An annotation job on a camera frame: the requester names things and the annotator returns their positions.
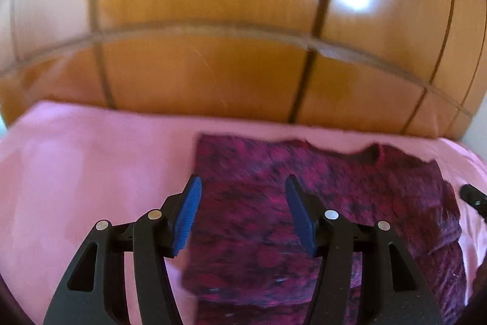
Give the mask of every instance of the metal rivet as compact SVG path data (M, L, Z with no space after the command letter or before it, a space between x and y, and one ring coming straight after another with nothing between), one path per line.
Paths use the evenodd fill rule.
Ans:
M152 210L147 216L149 217L149 219L156 220L162 216L162 212L160 212L159 210Z
M377 226L379 227L379 229L381 230L384 230L384 231L387 231L387 230L390 230L391 229L391 226L389 224L389 222L386 222L386 221L380 221Z
M338 212L333 210L328 210L327 212L325 212L325 218L331 220L338 219Z
M100 221L96 224L96 229L97 230L105 230L108 227L108 222L107 221Z

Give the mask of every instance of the silver pin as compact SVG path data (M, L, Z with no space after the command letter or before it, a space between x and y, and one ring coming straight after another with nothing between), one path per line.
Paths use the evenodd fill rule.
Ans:
M108 227L108 222L107 221L100 221L96 224L96 229L97 230L105 230Z
M152 210L148 213L147 216L149 217L149 219L152 219L154 221L162 216L162 212L160 212L159 210Z
M334 221L335 219L338 219L338 212L333 210L328 210L325 212L325 218Z
M391 229L391 226L389 224L389 222L386 222L386 221L380 221L377 226L379 227L379 229L381 230L384 230L384 231L387 231L387 230L390 230Z

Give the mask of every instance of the pink bedsheet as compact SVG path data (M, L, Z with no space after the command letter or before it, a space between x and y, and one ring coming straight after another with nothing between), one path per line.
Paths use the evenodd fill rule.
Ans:
M264 140L299 138L340 152L383 142L422 160L437 160L461 211L468 299L485 256L487 227L458 198L458 191L470 183L487 192L487 167L454 142L42 102L0 142L0 273L35 323L42 323L67 265L98 220L132 222L181 191L191 175L201 132ZM183 322L192 324L197 301L179 282L187 250L166 262ZM131 268L128 255L128 306L131 323L139 325Z

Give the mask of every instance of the brown wooden wall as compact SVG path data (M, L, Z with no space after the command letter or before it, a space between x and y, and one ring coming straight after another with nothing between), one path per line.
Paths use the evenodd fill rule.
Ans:
M0 0L0 110L130 111L459 138L487 0Z

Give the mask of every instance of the pink cloth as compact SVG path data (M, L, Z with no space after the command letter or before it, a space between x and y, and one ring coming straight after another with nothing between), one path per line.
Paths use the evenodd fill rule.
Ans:
M98 220L132 222L181 191L201 132L267 141L297 138L345 153L381 142L436 160L460 208L459 243L467 297L471 294L487 248L487 226L458 193L465 183L487 192L487 167L454 142L41 102L0 142L0 273L35 323L42 323L69 261ZM197 302L180 285L187 253L167 260L167 267L183 322L193 324ZM129 312L131 323L139 325L131 268L128 260Z

